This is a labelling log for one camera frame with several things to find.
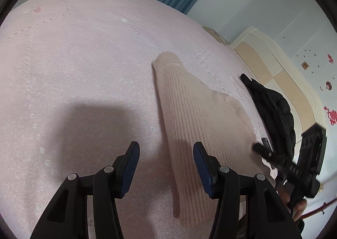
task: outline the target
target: black jacket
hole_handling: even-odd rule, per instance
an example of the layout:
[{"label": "black jacket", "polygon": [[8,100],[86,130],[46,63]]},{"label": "black jacket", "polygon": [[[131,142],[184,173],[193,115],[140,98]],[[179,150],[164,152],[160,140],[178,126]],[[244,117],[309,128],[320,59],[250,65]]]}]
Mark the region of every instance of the black jacket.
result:
[{"label": "black jacket", "polygon": [[278,92],[265,88],[256,80],[241,75],[243,84],[250,91],[257,111],[265,123],[275,153],[294,157],[296,143],[294,117],[287,100]]}]

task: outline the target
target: pink blanket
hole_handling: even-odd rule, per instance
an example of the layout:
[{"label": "pink blanket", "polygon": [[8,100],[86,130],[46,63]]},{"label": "pink blanket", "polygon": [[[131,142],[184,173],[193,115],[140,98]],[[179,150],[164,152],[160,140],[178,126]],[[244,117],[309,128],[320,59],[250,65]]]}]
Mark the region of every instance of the pink blanket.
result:
[{"label": "pink blanket", "polygon": [[0,27],[0,212],[18,238],[29,238],[68,174],[96,173],[132,140],[140,160],[117,200],[125,238],[208,237],[210,222],[178,221],[151,67],[162,51],[238,99],[257,139],[267,135],[235,51],[158,1],[30,0],[11,11]]}]

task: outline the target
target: human hand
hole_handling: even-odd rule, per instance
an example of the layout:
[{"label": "human hand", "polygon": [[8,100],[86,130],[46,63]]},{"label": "human hand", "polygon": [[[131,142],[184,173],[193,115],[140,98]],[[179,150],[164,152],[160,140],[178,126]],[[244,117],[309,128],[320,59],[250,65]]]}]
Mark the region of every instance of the human hand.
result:
[{"label": "human hand", "polygon": [[[281,200],[283,201],[283,203],[285,204],[285,206],[287,207],[287,204],[290,201],[290,195],[287,193],[287,191],[285,190],[285,187],[282,185],[280,187],[278,187],[277,189],[278,195],[280,196]],[[298,202],[296,204],[296,206],[294,207],[294,216],[293,216],[293,220],[297,221],[300,216],[303,214],[304,210],[306,209],[308,205],[308,202],[303,199],[300,202]]]}]

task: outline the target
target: dotted pattern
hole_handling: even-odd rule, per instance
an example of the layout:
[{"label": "dotted pattern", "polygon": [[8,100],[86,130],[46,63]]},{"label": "dotted pattern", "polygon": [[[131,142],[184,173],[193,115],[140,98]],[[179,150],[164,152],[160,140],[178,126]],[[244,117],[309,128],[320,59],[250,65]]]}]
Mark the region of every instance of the dotted pattern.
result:
[{"label": "dotted pattern", "polygon": [[[32,47],[32,36],[33,36],[33,32],[32,30],[29,30],[28,32],[28,39],[27,39],[27,46],[26,46],[26,54],[25,54],[25,86],[26,86],[26,92],[27,92],[27,98],[31,99],[31,95],[30,95],[30,91],[31,91],[31,86],[30,86],[30,49]],[[32,113],[30,115],[31,118],[33,118],[35,116],[34,113]]]},{"label": "dotted pattern", "polygon": [[229,90],[226,89],[226,87],[222,84],[221,80],[218,79],[218,77],[211,71],[211,69],[206,65],[206,62],[210,59],[212,56],[213,50],[210,51],[210,48],[208,47],[206,50],[202,51],[198,55],[196,55],[194,58],[199,61],[199,63],[203,66],[203,68],[207,71],[207,73],[219,84],[221,85],[222,90],[231,96],[231,93]]},{"label": "dotted pattern", "polygon": [[259,131],[260,131],[260,135],[262,135],[262,132],[261,132],[261,125],[260,125],[260,115],[258,114],[258,111],[256,110],[256,116],[257,116],[257,123],[258,123],[258,128],[259,128]]},{"label": "dotted pattern", "polygon": [[72,12],[70,11],[69,5],[68,5],[68,1],[67,0],[63,0],[64,4],[65,4],[65,9],[67,10],[67,14],[68,15],[72,15]]},{"label": "dotted pattern", "polygon": [[238,92],[238,95],[239,95],[241,101],[245,101],[245,100],[243,99],[243,97],[242,97],[240,91],[239,91],[238,86],[236,85],[236,84],[237,84],[237,81],[233,78],[232,75],[230,75],[230,78],[231,78],[231,80],[232,80],[232,83],[234,84],[234,87],[235,87],[236,91]]},{"label": "dotted pattern", "polygon": [[148,43],[148,45],[151,47],[151,49],[156,52],[157,54],[160,54],[161,51],[157,49],[157,47],[150,43],[150,41],[143,35],[142,32],[140,32],[136,27],[134,27],[131,23],[129,23],[126,19],[121,19],[121,21],[125,24],[127,24],[135,33],[137,36],[143,36],[143,39]]},{"label": "dotted pattern", "polygon": [[[66,11],[67,11],[67,15],[68,15],[68,16],[72,15],[72,12],[70,11],[70,8],[69,8],[69,5],[68,5],[68,1],[67,1],[67,0],[63,0],[63,2],[64,2],[64,4],[65,4],[65,8],[66,8]],[[46,23],[46,22],[48,22],[48,21],[52,21],[52,20],[54,20],[54,19],[58,19],[58,18],[65,17],[65,16],[66,16],[66,14],[62,14],[61,16],[56,16],[55,18],[49,18],[48,20],[43,20],[43,21],[41,21],[40,23],[36,23],[35,25],[39,25],[39,24],[42,24],[42,23]],[[0,44],[4,43],[5,41],[9,40],[10,38],[16,36],[17,34],[19,34],[19,33],[21,33],[21,32],[24,32],[24,31],[27,31],[27,30],[29,30],[29,29],[31,29],[31,28],[32,28],[32,26],[28,26],[27,28],[21,29],[19,32],[15,32],[13,35],[11,35],[11,36],[7,37],[5,40],[1,41]]]}]

